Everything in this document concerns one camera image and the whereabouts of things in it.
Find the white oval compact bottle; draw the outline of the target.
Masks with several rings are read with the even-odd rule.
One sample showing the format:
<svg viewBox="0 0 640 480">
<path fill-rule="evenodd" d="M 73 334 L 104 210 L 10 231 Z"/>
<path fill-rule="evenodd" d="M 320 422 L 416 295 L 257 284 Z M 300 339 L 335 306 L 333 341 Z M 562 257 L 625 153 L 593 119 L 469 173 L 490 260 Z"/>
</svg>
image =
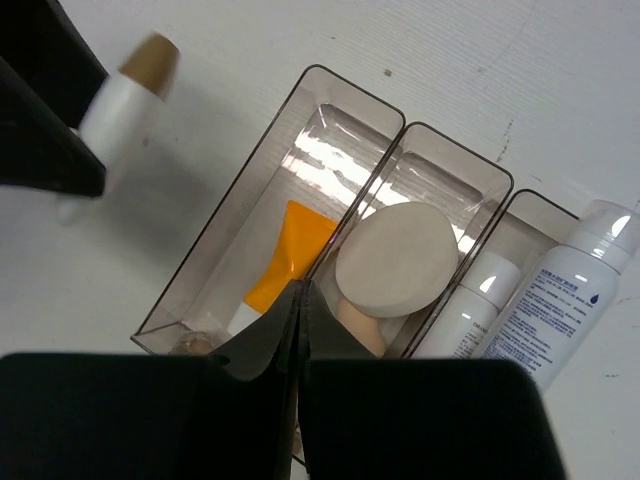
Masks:
<svg viewBox="0 0 640 480">
<path fill-rule="evenodd" d="M 176 77 L 180 51 L 167 37 L 147 36 L 100 86 L 77 135 L 105 167 L 102 197 L 127 172 Z"/>
</svg>

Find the pink teal gradient spray bottle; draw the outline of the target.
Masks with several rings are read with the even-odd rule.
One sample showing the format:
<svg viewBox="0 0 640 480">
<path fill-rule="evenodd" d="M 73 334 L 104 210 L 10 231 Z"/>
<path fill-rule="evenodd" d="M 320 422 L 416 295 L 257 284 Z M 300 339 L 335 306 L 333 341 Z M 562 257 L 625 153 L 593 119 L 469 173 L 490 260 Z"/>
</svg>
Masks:
<svg viewBox="0 0 640 480">
<path fill-rule="evenodd" d="M 521 271 L 492 252 L 480 254 L 413 353 L 415 358 L 471 357 L 520 281 Z"/>
</svg>

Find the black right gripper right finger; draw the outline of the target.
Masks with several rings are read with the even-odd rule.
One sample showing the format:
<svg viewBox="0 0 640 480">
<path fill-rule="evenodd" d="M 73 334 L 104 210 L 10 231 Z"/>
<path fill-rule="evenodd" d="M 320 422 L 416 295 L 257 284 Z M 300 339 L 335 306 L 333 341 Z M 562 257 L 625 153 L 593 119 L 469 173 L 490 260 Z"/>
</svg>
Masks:
<svg viewBox="0 0 640 480">
<path fill-rule="evenodd" d="M 299 422 L 313 479 L 551 479 L 541 396 L 505 360 L 379 359 L 307 281 Z"/>
</svg>

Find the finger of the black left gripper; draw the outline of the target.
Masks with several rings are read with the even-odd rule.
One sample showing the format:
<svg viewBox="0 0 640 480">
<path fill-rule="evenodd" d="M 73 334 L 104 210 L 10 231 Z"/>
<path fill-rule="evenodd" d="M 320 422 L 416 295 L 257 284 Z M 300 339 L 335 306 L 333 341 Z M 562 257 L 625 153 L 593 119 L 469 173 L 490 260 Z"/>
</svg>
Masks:
<svg viewBox="0 0 640 480">
<path fill-rule="evenodd" d="M 107 77 L 58 1 L 3 1 L 1 58 L 72 128 Z"/>
<path fill-rule="evenodd" d="M 106 168 L 6 62 L 1 62 L 1 184 L 98 198 Z"/>
</svg>

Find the round beige powder puff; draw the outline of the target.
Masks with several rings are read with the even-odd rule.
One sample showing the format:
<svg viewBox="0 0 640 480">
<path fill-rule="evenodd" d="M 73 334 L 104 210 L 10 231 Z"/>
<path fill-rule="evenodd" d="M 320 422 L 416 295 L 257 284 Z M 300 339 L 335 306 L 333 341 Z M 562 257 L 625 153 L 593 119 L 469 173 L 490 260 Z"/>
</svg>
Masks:
<svg viewBox="0 0 640 480">
<path fill-rule="evenodd" d="M 342 295 L 372 317 L 400 317 L 431 304 L 458 266 L 447 216 L 421 202 L 384 207 L 342 243 L 335 278 Z"/>
</svg>

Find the white spray bottle clear cap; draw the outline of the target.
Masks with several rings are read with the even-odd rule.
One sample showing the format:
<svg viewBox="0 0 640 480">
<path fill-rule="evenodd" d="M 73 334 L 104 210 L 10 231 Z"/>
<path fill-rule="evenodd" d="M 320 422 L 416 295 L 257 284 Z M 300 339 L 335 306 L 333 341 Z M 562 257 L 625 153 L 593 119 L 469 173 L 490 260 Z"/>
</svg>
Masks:
<svg viewBox="0 0 640 480">
<path fill-rule="evenodd" d="M 593 202 L 537 261 L 473 357 L 513 361 L 547 390 L 615 299 L 638 250 L 639 214 Z"/>
</svg>

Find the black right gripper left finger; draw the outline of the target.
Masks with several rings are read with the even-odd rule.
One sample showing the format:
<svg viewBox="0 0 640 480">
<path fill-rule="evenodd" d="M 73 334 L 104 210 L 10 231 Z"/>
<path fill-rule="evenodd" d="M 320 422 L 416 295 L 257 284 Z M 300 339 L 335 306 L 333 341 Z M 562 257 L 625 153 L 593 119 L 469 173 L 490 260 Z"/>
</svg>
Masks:
<svg viewBox="0 0 640 480">
<path fill-rule="evenodd" d="M 207 355 L 4 356 L 2 477 L 288 478 L 302 297 Z"/>
</svg>

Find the orange cream tube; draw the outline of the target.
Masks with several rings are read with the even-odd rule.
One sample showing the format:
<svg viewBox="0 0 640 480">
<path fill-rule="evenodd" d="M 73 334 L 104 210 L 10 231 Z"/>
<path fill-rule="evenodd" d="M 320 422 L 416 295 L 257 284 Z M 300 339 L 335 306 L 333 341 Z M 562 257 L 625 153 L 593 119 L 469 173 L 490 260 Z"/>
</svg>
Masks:
<svg viewBox="0 0 640 480">
<path fill-rule="evenodd" d="M 302 279 L 331 238 L 337 222 L 289 200 L 278 240 L 263 275 L 247 292 L 227 331 L 235 336 L 266 313 L 292 280 Z"/>
</svg>

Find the beige makeup sponge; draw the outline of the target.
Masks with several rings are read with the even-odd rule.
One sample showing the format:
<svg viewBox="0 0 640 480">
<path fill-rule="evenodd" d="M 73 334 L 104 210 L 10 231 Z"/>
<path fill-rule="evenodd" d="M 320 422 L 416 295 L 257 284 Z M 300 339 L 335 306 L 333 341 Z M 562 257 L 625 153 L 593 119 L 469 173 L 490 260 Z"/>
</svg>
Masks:
<svg viewBox="0 0 640 480">
<path fill-rule="evenodd" d="M 336 318 L 373 355 L 381 358 L 385 354 L 386 343 L 377 319 L 360 312 L 346 298 L 338 302 Z"/>
</svg>

